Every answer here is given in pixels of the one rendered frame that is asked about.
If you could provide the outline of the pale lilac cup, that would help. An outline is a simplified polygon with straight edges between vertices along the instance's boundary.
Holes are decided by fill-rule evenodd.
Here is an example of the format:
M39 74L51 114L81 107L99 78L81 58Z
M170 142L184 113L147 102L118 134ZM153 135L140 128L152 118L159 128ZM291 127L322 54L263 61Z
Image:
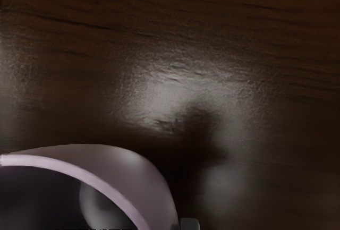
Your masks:
M110 199L137 230L179 230L168 184L145 157L103 144L69 144L12 152L0 166L36 167L76 178Z

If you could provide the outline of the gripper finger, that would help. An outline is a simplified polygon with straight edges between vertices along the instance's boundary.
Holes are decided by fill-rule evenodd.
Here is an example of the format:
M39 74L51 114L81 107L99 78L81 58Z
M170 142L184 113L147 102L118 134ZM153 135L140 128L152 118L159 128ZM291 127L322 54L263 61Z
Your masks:
M196 218L181 218L180 230L200 230L199 221Z

